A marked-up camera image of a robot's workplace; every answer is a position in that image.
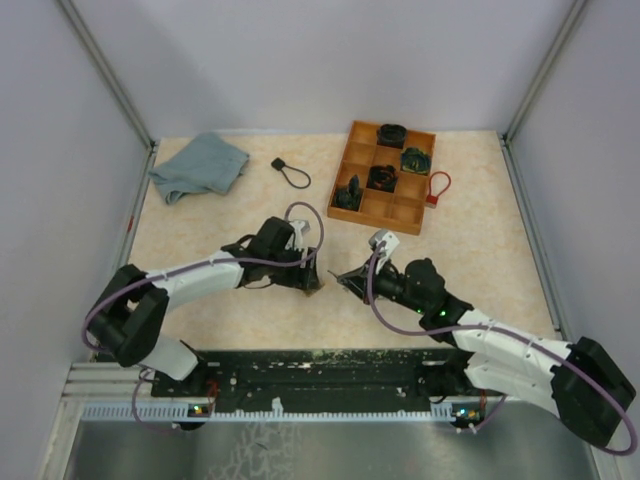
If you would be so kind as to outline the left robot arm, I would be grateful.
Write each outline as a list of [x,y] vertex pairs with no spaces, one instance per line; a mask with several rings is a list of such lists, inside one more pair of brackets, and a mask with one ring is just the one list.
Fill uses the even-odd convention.
[[306,220],[268,218],[210,257],[165,271],[121,267],[89,312],[85,332],[122,367],[153,369],[194,397],[208,384],[203,361],[186,343],[164,336],[167,313],[213,293],[260,282],[313,293],[320,288],[316,247],[304,243]]

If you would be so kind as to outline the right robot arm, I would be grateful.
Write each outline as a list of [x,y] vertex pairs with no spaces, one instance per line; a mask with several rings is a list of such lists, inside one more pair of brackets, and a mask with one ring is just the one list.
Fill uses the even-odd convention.
[[417,335],[468,353],[446,372],[454,393],[493,390],[524,400],[601,450],[625,425],[630,444],[624,452],[636,450],[638,434],[627,414],[636,390],[597,341],[545,339],[498,322],[449,293],[429,259],[414,260],[404,271],[371,260],[336,280],[367,304],[382,297],[414,311]]

